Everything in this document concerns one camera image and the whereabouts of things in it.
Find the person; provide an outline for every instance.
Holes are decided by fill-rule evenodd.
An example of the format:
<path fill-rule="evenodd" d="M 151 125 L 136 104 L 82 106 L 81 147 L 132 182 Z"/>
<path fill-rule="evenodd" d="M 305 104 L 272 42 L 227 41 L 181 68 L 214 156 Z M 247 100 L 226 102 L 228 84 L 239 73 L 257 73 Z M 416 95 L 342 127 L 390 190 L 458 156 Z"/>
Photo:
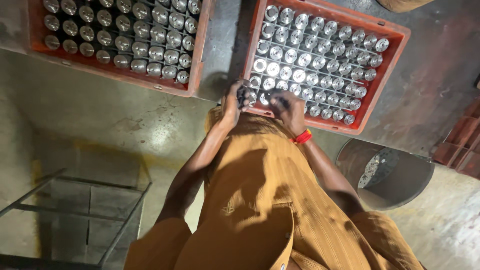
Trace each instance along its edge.
<path fill-rule="evenodd" d="M 155 225 L 130 245 L 124 269 L 422 270 L 394 222 L 363 210 L 311 138 L 305 101 L 272 94 L 281 122 L 243 113 L 248 84 L 236 81 L 209 112 L 205 139 L 175 176 Z M 184 217 L 202 183 L 191 233 Z"/>

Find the red plastic crate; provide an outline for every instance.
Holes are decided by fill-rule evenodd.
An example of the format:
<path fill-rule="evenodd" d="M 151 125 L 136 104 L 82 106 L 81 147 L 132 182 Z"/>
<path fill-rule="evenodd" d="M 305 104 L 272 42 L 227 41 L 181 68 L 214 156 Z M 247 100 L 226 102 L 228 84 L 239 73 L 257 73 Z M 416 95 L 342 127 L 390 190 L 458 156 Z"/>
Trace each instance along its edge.
<path fill-rule="evenodd" d="M 243 71 L 243 78 L 247 80 L 249 80 L 251 76 L 257 43 L 260 40 L 261 29 L 264 24 L 265 10 L 269 5 L 291 8 L 295 11 L 295 15 L 306 13 L 311 15 L 310 18 L 317 16 L 323 17 L 325 22 L 336 21 L 339 29 L 349 25 L 352 27 L 353 32 L 358 29 L 363 29 L 365 36 L 373 34 L 377 36 L 378 39 L 388 39 L 390 43 L 388 49 L 380 53 L 383 57 L 383 63 L 375 68 L 377 71 L 376 78 L 371 82 L 362 81 L 364 83 L 363 86 L 367 88 L 367 94 L 361 98 L 362 106 L 351 113 L 355 115 L 355 122 L 353 124 L 346 125 L 343 121 L 336 122 L 332 118 L 324 120 L 320 116 L 312 117 L 309 113 L 305 114 L 305 121 L 309 126 L 351 135 L 360 134 L 410 37 L 410 29 L 321 0 L 259 0 L 253 16 L 250 31 L 250 45 Z M 257 101 L 248 111 L 273 117 L 273 113 L 268 106 L 263 105 L 260 101 Z"/>

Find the machined metal component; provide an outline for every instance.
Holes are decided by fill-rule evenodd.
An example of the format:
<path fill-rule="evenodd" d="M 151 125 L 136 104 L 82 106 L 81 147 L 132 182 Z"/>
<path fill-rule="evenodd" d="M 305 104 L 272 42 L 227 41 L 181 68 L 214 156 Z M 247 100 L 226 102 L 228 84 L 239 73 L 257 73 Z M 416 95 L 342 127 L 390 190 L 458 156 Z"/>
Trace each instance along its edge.
<path fill-rule="evenodd" d="M 267 74 L 275 77 L 280 72 L 280 66 L 277 63 L 270 63 L 267 66 Z"/>
<path fill-rule="evenodd" d="M 308 15 L 307 14 L 300 14 L 295 19 L 295 27 L 297 29 L 305 29 L 308 25 Z"/>
<path fill-rule="evenodd" d="M 320 79 L 320 86 L 322 88 L 329 88 L 330 86 L 332 86 L 332 83 L 333 83 L 333 79 L 330 76 L 325 76 L 322 79 Z"/>
<path fill-rule="evenodd" d="M 298 96 L 300 95 L 301 87 L 298 84 L 291 84 L 288 90 L 292 92 L 295 96 Z"/>
<path fill-rule="evenodd" d="M 320 91 L 315 94 L 315 102 L 324 103 L 325 99 L 327 99 L 327 94 L 325 94 L 325 92 Z"/>
<path fill-rule="evenodd" d="M 163 54 L 163 58 L 165 59 L 165 62 L 172 65 L 179 62 L 179 56 L 180 56 L 179 52 L 171 49 L 166 50 L 165 53 Z"/>
<path fill-rule="evenodd" d="M 183 38 L 182 45 L 185 50 L 193 50 L 195 48 L 195 39 L 192 36 L 186 36 Z"/>
<path fill-rule="evenodd" d="M 192 14 L 199 14 L 202 10 L 202 2 L 199 0 L 189 0 L 187 6 Z"/>
<path fill-rule="evenodd" d="M 46 15 L 43 19 L 45 26 L 52 31 L 57 31 L 60 28 L 60 21 L 53 15 Z"/>
<path fill-rule="evenodd" d="M 337 91 L 342 89 L 343 85 L 345 85 L 345 82 L 343 81 L 342 78 L 337 78 L 332 82 L 332 88 Z"/>
<path fill-rule="evenodd" d="M 179 59 L 180 65 L 184 68 L 189 68 L 192 66 L 192 58 L 188 54 L 182 54 L 180 55 Z"/>
<path fill-rule="evenodd" d="M 170 31 L 167 34 L 167 42 L 172 47 L 179 47 L 181 45 L 181 35 L 180 35 L 180 33 Z"/>
<path fill-rule="evenodd" d="M 167 32 L 162 27 L 154 26 L 150 30 L 150 36 L 153 41 L 164 43 L 167 37 Z"/>
<path fill-rule="evenodd" d="M 274 78 L 266 78 L 262 83 L 262 87 L 264 90 L 268 91 L 275 88 L 275 79 Z"/>
<path fill-rule="evenodd" d="M 117 17 L 117 19 L 115 19 L 115 25 L 120 31 L 126 32 L 130 29 L 130 27 L 132 26 L 132 23 L 127 18 L 127 16 L 120 15 Z"/>
<path fill-rule="evenodd" d="M 45 45 L 47 46 L 47 48 L 49 48 L 49 49 L 56 50 L 60 47 L 59 39 L 56 36 L 53 36 L 53 35 L 46 36 L 44 42 L 45 42 Z"/>
<path fill-rule="evenodd" d="M 315 57 L 315 59 L 313 59 L 313 62 L 312 62 L 312 67 L 314 69 L 321 69 L 325 66 L 325 63 L 326 63 L 326 59 L 325 57 L 323 56 L 317 56 Z"/>
<path fill-rule="evenodd" d="M 262 26 L 262 35 L 265 38 L 273 37 L 274 33 L 275 33 L 275 25 L 274 24 L 266 23 Z"/>
<path fill-rule="evenodd" d="M 382 52 L 385 51 L 388 48 L 388 39 L 382 38 L 379 41 L 377 41 L 377 44 L 375 45 L 375 50 L 377 52 Z"/>
<path fill-rule="evenodd" d="M 123 50 L 123 51 L 128 50 L 131 44 L 132 44 L 132 40 L 127 37 L 118 36 L 115 39 L 115 46 L 119 50 Z"/>
<path fill-rule="evenodd" d="M 133 24 L 133 31 L 139 37 L 150 37 L 150 26 L 142 21 L 136 21 Z"/>
<path fill-rule="evenodd" d="M 132 44 L 132 51 L 137 56 L 147 56 L 148 44 L 136 41 Z"/>
<path fill-rule="evenodd" d="M 60 9 L 58 0 L 43 0 L 43 7 L 51 13 L 57 13 Z"/>
<path fill-rule="evenodd" d="M 369 69 L 365 72 L 365 80 L 367 81 L 373 81 L 375 77 L 377 76 L 377 71 L 375 69 Z"/>
<path fill-rule="evenodd" d="M 352 110 L 358 110 L 360 109 L 360 106 L 361 106 L 361 101 L 359 99 L 353 99 L 349 104 L 349 107 Z"/>
<path fill-rule="evenodd" d="M 71 37 L 74 37 L 78 34 L 78 26 L 73 21 L 63 22 L 62 28 L 63 28 L 63 31 Z"/>
<path fill-rule="evenodd" d="M 320 53 L 326 53 L 330 50 L 332 43 L 329 40 L 322 39 L 318 44 L 318 51 Z"/>
<path fill-rule="evenodd" d="M 145 73 L 146 69 L 147 69 L 147 61 L 146 60 L 135 59 L 130 64 L 130 67 L 132 68 L 132 70 L 134 72 Z"/>
<path fill-rule="evenodd" d="M 187 30 L 187 32 L 189 32 L 190 34 L 195 34 L 197 33 L 197 30 L 198 30 L 198 22 L 197 20 L 193 19 L 193 18 L 188 18 L 186 21 L 185 21 L 185 30 Z"/>
<path fill-rule="evenodd" d="M 93 9 L 89 6 L 81 6 L 78 13 L 80 15 L 80 18 L 87 23 L 91 23 L 93 22 L 93 19 L 95 19 Z"/>
<path fill-rule="evenodd" d="M 308 74 L 305 82 L 310 86 L 316 85 L 318 83 L 318 75 L 315 73 Z"/>
<path fill-rule="evenodd" d="M 190 74 L 188 74 L 188 72 L 186 72 L 185 70 L 182 70 L 177 74 L 177 80 L 181 84 L 187 84 L 190 80 Z"/>
<path fill-rule="evenodd" d="M 177 69 L 172 66 L 164 66 L 162 68 L 162 79 L 175 79 Z"/>
<path fill-rule="evenodd" d="M 295 62 L 296 60 L 297 60 L 297 52 L 294 49 L 289 49 L 288 51 L 285 52 L 285 62 L 291 64 L 291 63 Z"/>
<path fill-rule="evenodd" d="M 288 37 L 288 29 L 286 27 L 280 27 L 275 32 L 275 39 L 277 42 L 285 42 Z"/>
<path fill-rule="evenodd" d="M 292 76 L 292 69 L 290 67 L 283 67 L 280 70 L 280 78 L 282 80 L 288 80 Z"/>
<path fill-rule="evenodd" d="M 337 27 L 338 27 L 338 25 L 335 21 L 330 21 L 330 22 L 326 23 L 325 27 L 324 27 L 325 35 L 331 36 L 331 35 L 335 34 Z"/>
<path fill-rule="evenodd" d="M 130 55 L 118 54 L 113 58 L 113 63 L 118 68 L 128 68 L 130 67 L 130 62 L 132 57 Z"/>
<path fill-rule="evenodd" d="M 276 6 L 268 6 L 265 9 L 265 19 L 270 22 L 273 22 L 278 17 L 278 8 Z"/>
<path fill-rule="evenodd" d="M 280 12 L 280 23 L 283 25 L 288 25 L 293 21 L 293 10 L 289 8 L 284 8 Z"/>
<path fill-rule="evenodd" d="M 333 112 L 333 115 L 332 115 L 332 118 L 333 120 L 335 121 L 340 121 L 343 119 L 343 116 L 344 116 L 344 112 L 342 110 L 336 110 Z"/>

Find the metal part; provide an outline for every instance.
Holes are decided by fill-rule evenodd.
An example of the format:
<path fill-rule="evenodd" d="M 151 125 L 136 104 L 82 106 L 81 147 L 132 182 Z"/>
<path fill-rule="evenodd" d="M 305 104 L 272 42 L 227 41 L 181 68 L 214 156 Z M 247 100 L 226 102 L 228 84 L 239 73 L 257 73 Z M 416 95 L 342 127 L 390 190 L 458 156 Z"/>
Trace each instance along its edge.
<path fill-rule="evenodd" d="M 262 87 L 264 90 L 268 91 L 275 88 L 275 79 L 274 78 L 266 78 L 262 83 Z"/>
<path fill-rule="evenodd" d="M 80 53 L 85 57 L 91 57 L 95 53 L 95 49 L 92 44 L 84 42 L 80 44 Z"/>
<path fill-rule="evenodd" d="M 60 47 L 60 41 L 59 39 L 56 37 L 56 36 L 53 36 L 53 35 L 48 35 L 45 37 L 45 45 L 47 46 L 47 48 L 49 49 L 58 49 Z"/>
<path fill-rule="evenodd" d="M 130 67 L 134 72 L 145 73 L 147 69 L 147 61 L 141 59 L 135 59 L 130 64 Z"/>
<path fill-rule="evenodd" d="M 131 44 L 132 44 L 132 40 L 127 37 L 118 36 L 115 39 L 115 46 L 119 50 L 128 50 Z"/>
<path fill-rule="evenodd" d="M 320 79 L 320 86 L 323 88 L 329 88 L 332 86 L 333 79 L 330 76 L 325 76 L 322 79 Z"/>
<path fill-rule="evenodd" d="M 118 68 L 128 68 L 130 66 L 130 62 L 132 61 L 132 57 L 129 55 L 118 54 L 113 58 L 113 63 Z"/>
<path fill-rule="evenodd" d="M 181 35 L 180 35 L 180 33 L 170 31 L 167 34 L 167 42 L 173 47 L 179 47 L 181 45 Z"/>
<path fill-rule="evenodd" d="M 133 31 L 139 37 L 150 37 L 150 26 L 142 21 L 136 21 L 133 24 Z"/>
<path fill-rule="evenodd" d="M 280 72 L 280 66 L 277 63 L 270 63 L 267 66 L 267 74 L 275 77 Z"/>
<path fill-rule="evenodd" d="M 177 74 L 177 80 L 181 84 L 187 84 L 190 80 L 190 74 L 188 74 L 188 72 L 186 72 L 185 70 L 182 70 Z"/>
<path fill-rule="evenodd" d="M 180 66 L 189 68 L 192 66 L 192 58 L 188 54 L 182 54 L 179 58 Z"/>
<path fill-rule="evenodd" d="M 339 97 L 337 94 L 331 94 L 327 98 L 327 103 L 330 105 L 335 105 L 338 103 Z"/>
<path fill-rule="evenodd" d="M 314 86 L 318 83 L 318 75 L 315 73 L 309 74 L 306 79 L 306 83 L 310 86 Z"/>
<path fill-rule="evenodd" d="M 187 30 L 187 32 L 189 32 L 190 34 L 195 34 L 197 33 L 197 30 L 198 30 L 198 22 L 197 20 L 193 19 L 193 18 L 188 18 L 186 21 L 185 21 L 185 30 Z"/>
<path fill-rule="evenodd" d="M 163 54 L 163 57 L 165 59 L 165 62 L 169 64 L 176 64 L 179 62 L 179 52 L 177 52 L 176 50 L 166 50 Z"/>
<path fill-rule="evenodd" d="M 295 62 L 297 60 L 297 52 L 294 50 L 294 49 L 289 49 L 288 51 L 285 52 L 285 62 L 291 64 L 293 62 Z"/>
<path fill-rule="evenodd" d="M 332 118 L 334 121 L 340 121 L 343 119 L 344 113 L 342 110 L 336 110 L 334 111 Z"/>
<path fill-rule="evenodd" d="M 62 47 L 67 53 L 75 54 L 78 52 L 78 45 L 71 39 L 64 40 Z"/>
<path fill-rule="evenodd" d="M 388 48 L 388 44 L 389 44 L 388 39 L 382 38 L 375 45 L 375 50 L 377 52 L 385 51 Z"/>
<path fill-rule="evenodd" d="M 148 56 L 148 44 L 136 41 L 132 44 L 132 51 L 136 56 Z"/>
<path fill-rule="evenodd" d="M 93 13 L 93 9 L 89 6 L 81 6 L 78 11 L 80 18 L 87 23 L 93 22 L 95 15 Z"/>
<path fill-rule="evenodd" d="M 283 56 L 283 51 L 279 46 L 270 48 L 270 58 L 273 60 L 279 60 Z"/>
<path fill-rule="evenodd" d="M 60 21 L 54 15 L 46 15 L 43 19 L 43 23 L 52 31 L 57 31 L 60 28 Z"/>
<path fill-rule="evenodd" d="M 335 34 L 338 25 L 335 21 L 330 21 L 325 24 L 324 33 L 327 36 Z"/>
<path fill-rule="evenodd" d="M 301 83 L 305 80 L 305 72 L 303 70 L 297 69 L 293 72 L 293 80 L 297 83 Z"/>
<path fill-rule="evenodd" d="M 270 45 L 266 40 L 260 39 L 257 44 L 257 52 L 259 54 L 265 54 L 270 49 Z"/>
<path fill-rule="evenodd" d="M 377 76 L 377 71 L 375 69 L 369 69 L 365 72 L 365 80 L 367 81 L 373 81 L 375 77 Z"/>
<path fill-rule="evenodd" d="M 289 8 L 284 8 L 280 12 L 280 23 L 283 25 L 288 25 L 293 21 L 293 10 Z"/>
<path fill-rule="evenodd" d="M 253 70 L 256 72 L 263 72 L 267 68 L 267 61 L 264 59 L 257 59 L 253 63 Z"/>
<path fill-rule="evenodd" d="M 200 14 L 202 10 L 202 2 L 199 0 L 189 0 L 187 6 L 190 13 L 194 15 Z"/>
<path fill-rule="evenodd" d="M 305 29 L 308 25 L 308 15 L 307 14 L 300 14 L 295 19 L 295 27 L 302 30 Z"/>
<path fill-rule="evenodd" d="M 275 39 L 278 42 L 280 43 L 285 42 L 285 40 L 287 40 L 287 37 L 288 37 L 288 29 L 286 27 L 280 27 L 276 30 Z"/>
<path fill-rule="evenodd" d="M 153 41 L 164 43 L 166 40 L 167 32 L 162 27 L 154 26 L 150 30 L 150 36 L 152 37 Z"/>
<path fill-rule="evenodd" d="M 63 28 L 63 31 L 71 37 L 76 36 L 78 34 L 78 26 L 73 21 L 63 22 L 62 28 Z"/>
<path fill-rule="evenodd" d="M 273 22 L 278 17 L 278 8 L 276 6 L 268 6 L 265 9 L 265 19 L 270 22 Z"/>
<path fill-rule="evenodd" d="M 326 63 L 325 57 L 317 56 L 317 57 L 315 57 L 315 59 L 313 59 L 312 67 L 314 69 L 321 69 L 325 66 L 325 63 Z"/>
<path fill-rule="evenodd" d="M 275 25 L 271 23 L 265 23 L 262 26 L 262 35 L 265 38 L 271 38 L 273 37 L 273 34 L 275 33 Z"/>
<path fill-rule="evenodd" d="M 322 39 L 318 44 L 318 51 L 320 53 L 326 53 L 330 50 L 332 43 L 329 40 Z"/>
<path fill-rule="evenodd" d="M 125 15 L 120 15 L 117 17 L 117 19 L 115 20 L 115 25 L 117 26 L 117 28 L 122 31 L 122 32 L 126 32 L 130 29 L 132 23 L 130 22 L 130 20 L 127 18 L 127 16 Z"/>
<path fill-rule="evenodd" d="M 304 100 L 312 99 L 313 98 L 313 90 L 311 90 L 310 88 L 307 88 L 307 89 L 303 90 L 302 93 L 301 93 L 301 97 Z"/>
<path fill-rule="evenodd" d="M 192 36 L 186 36 L 183 38 L 182 45 L 185 50 L 193 50 L 195 47 L 195 39 Z"/>

